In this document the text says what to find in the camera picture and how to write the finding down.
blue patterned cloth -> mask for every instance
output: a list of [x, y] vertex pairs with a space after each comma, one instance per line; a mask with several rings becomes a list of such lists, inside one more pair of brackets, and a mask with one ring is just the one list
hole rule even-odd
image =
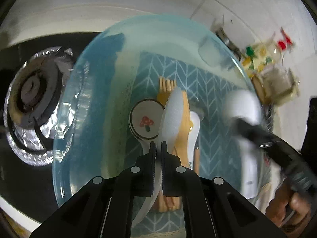
[[[229, 129], [222, 121], [224, 96], [237, 89], [233, 83], [206, 70], [162, 55], [143, 52], [134, 81], [130, 108], [144, 98], [156, 98], [159, 92], [159, 76], [176, 80], [177, 86], [186, 90], [188, 100], [195, 102], [204, 111], [199, 131], [199, 175], [212, 179], [222, 176], [235, 189], [241, 185], [240, 152], [231, 138]], [[140, 143], [127, 130], [125, 168], [135, 164], [142, 155]], [[133, 218], [145, 198], [135, 198]], [[149, 212], [145, 219], [132, 228], [131, 236], [153, 232], [170, 232], [184, 227], [183, 210], [166, 213]]]

red mushroom print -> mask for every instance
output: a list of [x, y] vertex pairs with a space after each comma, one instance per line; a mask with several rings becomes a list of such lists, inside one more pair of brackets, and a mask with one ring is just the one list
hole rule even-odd
[[140, 127], [145, 127], [145, 130], [149, 132], [150, 126], [154, 124], [154, 121], [148, 118], [147, 116], [142, 117], [142, 121], [140, 122]]

black device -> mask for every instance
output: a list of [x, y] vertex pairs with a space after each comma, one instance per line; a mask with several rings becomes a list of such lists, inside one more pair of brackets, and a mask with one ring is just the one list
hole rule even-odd
[[156, 160], [162, 164], [163, 194], [182, 197], [187, 238], [286, 237], [225, 180], [199, 177], [167, 152], [166, 142], [157, 153], [151, 142], [134, 167], [111, 179], [93, 178], [30, 238], [130, 237], [133, 199], [153, 194]]

burner cap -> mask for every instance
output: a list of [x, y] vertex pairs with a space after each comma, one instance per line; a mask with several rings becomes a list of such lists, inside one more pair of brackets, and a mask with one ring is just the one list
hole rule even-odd
[[9, 98], [12, 121], [33, 129], [34, 121], [45, 124], [61, 95], [62, 73], [52, 58], [35, 58], [13, 82]]

